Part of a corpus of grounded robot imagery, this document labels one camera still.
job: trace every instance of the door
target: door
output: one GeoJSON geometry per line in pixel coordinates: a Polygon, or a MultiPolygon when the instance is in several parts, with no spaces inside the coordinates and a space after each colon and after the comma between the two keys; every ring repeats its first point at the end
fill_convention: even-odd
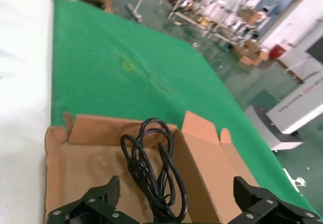
{"type": "Polygon", "coordinates": [[[296,1],[297,0],[260,0],[255,7],[257,11],[261,10],[265,6],[269,7],[270,11],[267,14],[269,17],[268,22],[258,32],[259,38],[261,38],[296,1]]]}

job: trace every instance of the green felt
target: green felt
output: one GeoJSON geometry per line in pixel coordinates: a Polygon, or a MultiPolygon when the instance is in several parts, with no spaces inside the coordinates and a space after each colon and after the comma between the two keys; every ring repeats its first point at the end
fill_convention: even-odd
{"type": "Polygon", "coordinates": [[[140,120],[158,117],[182,127],[190,110],[215,123],[219,132],[230,129],[260,186],[313,210],[213,69],[190,45],[65,0],[55,0],[54,32],[52,125],[63,125],[63,112],[68,111],[140,120]]]}

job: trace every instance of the black cable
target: black cable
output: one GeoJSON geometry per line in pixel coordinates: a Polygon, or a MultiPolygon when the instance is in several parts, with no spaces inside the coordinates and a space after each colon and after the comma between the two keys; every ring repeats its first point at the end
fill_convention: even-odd
{"type": "Polygon", "coordinates": [[[172,161],[174,141],[168,126],[158,118],[147,119],[141,125],[139,135],[136,138],[127,134],[123,135],[120,138],[120,144],[128,162],[128,170],[149,202],[154,215],[154,222],[181,222],[187,213],[187,194],[183,180],[172,161]],[[149,128],[146,130],[147,125],[152,122],[160,124],[161,128],[149,128]],[[157,179],[143,146],[143,138],[151,133],[164,135],[168,144],[168,148],[166,149],[164,144],[158,143],[159,153],[164,165],[157,179]],[[133,144],[131,156],[129,156],[127,151],[126,141],[130,141],[133,144]],[[172,173],[179,186],[182,198],[182,208],[178,216],[175,216],[171,210],[176,197],[172,173]],[[167,182],[170,188],[170,194],[165,194],[167,182]]]}

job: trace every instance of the cardboard box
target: cardboard box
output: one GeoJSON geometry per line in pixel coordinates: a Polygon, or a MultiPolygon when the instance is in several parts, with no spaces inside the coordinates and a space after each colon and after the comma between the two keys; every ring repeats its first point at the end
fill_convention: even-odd
{"type": "Polygon", "coordinates": [[[245,43],[246,48],[248,48],[251,53],[259,52],[260,46],[256,40],[248,39],[244,43],[245,43]]]}
{"type": "MultiPolygon", "coordinates": [[[[256,47],[253,42],[249,42],[248,44],[251,47],[256,47]]],[[[239,61],[245,65],[257,66],[262,61],[268,60],[268,51],[265,49],[259,49],[258,52],[252,52],[249,47],[235,45],[232,48],[232,52],[237,56],[239,61]]]]}
{"type": "Polygon", "coordinates": [[[244,9],[239,14],[250,26],[254,26],[256,22],[261,19],[261,15],[255,9],[251,8],[244,9]]]}
{"type": "MultiPolygon", "coordinates": [[[[77,115],[73,123],[71,115],[66,114],[66,128],[50,127],[45,136],[45,216],[117,175],[121,183],[117,209],[140,223],[152,222],[148,202],[132,180],[119,144],[123,134],[137,136],[140,125],[140,121],[87,115],[77,115]]],[[[223,129],[220,141],[213,123],[189,111],[182,131],[175,125],[169,128],[175,143],[173,160],[189,199],[189,214],[183,222],[228,223],[241,213],[233,196],[234,176],[257,186],[233,146],[230,132],[223,129]]],[[[163,136],[144,139],[146,154],[156,172],[162,166],[158,142],[163,142],[163,136]]],[[[173,208],[175,214],[181,208],[179,196],[173,208]]]]}

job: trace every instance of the green floor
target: green floor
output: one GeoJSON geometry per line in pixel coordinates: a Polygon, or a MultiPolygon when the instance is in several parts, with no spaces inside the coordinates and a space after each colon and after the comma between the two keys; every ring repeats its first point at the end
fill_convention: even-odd
{"type": "MultiPolygon", "coordinates": [[[[124,5],[129,2],[135,4],[136,1],[112,0],[116,14],[129,20],[134,19],[124,5]]],[[[139,13],[143,15],[142,25],[194,45],[209,61],[242,109],[252,104],[273,107],[298,86],[298,82],[284,74],[284,69],[277,62],[266,62],[259,67],[242,65],[229,50],[215,41],[201,37],[200,32],[191,24],[180,18],[175,20],[182,22],[182,26],[168,21],[170,3],[158,3],[159,0],[143,1],[139,9],[139,13]]],[[[304,144],[296,149],[280,151],[276,156],[294,179],[301,176],[306,180],[306,187],[300,191],[322,215],[323,202],[320,196],[323,191],[320,186],[323,182],[323,116],[307,124],[300,133],[306,139],[304,144]]]]}

